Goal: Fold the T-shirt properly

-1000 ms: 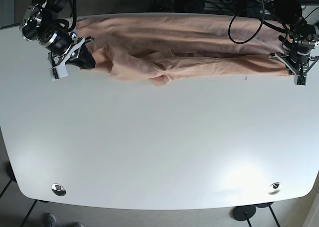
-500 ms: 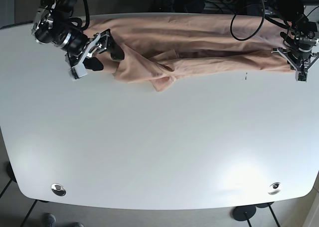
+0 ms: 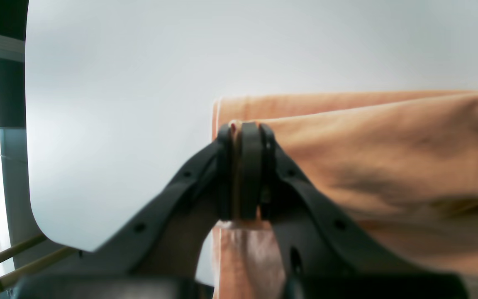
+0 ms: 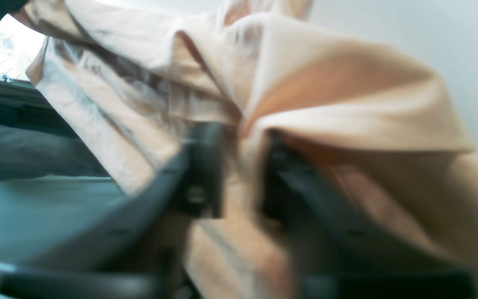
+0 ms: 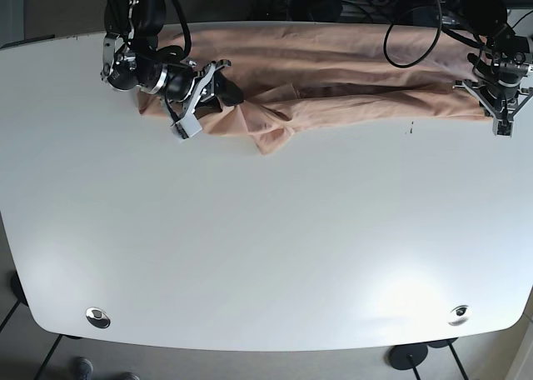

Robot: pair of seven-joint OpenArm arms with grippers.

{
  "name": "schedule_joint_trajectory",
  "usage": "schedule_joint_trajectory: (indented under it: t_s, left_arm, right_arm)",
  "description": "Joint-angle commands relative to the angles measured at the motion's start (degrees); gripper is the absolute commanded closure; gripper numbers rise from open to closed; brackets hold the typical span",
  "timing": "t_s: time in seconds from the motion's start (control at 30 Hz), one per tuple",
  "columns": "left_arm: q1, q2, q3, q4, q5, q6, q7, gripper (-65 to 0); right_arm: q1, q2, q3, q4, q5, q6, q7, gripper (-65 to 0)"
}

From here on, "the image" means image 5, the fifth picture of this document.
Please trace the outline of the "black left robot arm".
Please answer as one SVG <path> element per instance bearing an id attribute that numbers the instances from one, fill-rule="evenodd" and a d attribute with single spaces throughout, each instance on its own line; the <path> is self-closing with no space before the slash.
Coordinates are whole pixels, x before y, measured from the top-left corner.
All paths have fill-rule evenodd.
<path id="1" fill-rule="evenodd" d="M 516 34 L 507 22 L 503 0 L 435 0 L 436 35 L 429 48 L 414 62 L 397 63 L 388 54 L 393 21 L 383 42 L 385 59 L 395 68 L 412 68 L 427 58 L 442 33 L 474 48 L 469 54 L 474 81 L 455 82 L 476 98 L 485 115 L 493 119 L 493 133 L 509 137 L 516 114 L 532 99 L 532 89 L 523 88 L 523 78 L 532 75 L 532 39 Z"/>

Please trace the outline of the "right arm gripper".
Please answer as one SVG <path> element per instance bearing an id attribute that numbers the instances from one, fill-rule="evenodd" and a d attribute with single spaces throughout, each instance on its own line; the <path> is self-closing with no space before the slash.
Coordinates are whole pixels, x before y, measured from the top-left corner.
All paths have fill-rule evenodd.
<path id="1" fill-rule="evenodd" d="M 219 98 L 228 107 L 242 104 L 242 90 L 222 72 L 231 65 L 229 60 L 222 59 L 211 61 L 199 72 L 183 64 L 171 67 L 162 89 L 162 101 L 172 122 L 178 124 L 194 113 L 198 103 L 213 98 Z"/>

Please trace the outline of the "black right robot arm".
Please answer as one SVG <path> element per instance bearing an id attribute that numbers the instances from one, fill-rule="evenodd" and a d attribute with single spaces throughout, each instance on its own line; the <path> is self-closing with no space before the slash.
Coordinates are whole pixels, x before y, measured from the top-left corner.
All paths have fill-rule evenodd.
<path id="1" fill-rule="evenodd" d="M 242 90 L 222 73 L 231 65 L 228 60 L 210 62 L 199 71 L 188 60 L 192 35 L 179 1 L 169 1 L 182 27 L 181 46 L 158 46 L 166 0 L 106 0 L 102 80 L 118 91 L 140 88 L 159 97 L 174 123 L 214 99 L 227 106 L 241 104 Z"/>

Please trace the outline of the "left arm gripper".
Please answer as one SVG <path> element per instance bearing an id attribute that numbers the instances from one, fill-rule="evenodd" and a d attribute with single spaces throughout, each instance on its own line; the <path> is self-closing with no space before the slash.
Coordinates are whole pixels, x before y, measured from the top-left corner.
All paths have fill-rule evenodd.
<path id="1" fill-rule="evenodd" d="M 453 88 L 463 89 L 475 97 L 497 124 L 513 123 L 517 113 L 532 99 L 532 88 L 519 83 L 456 80 Z"/>

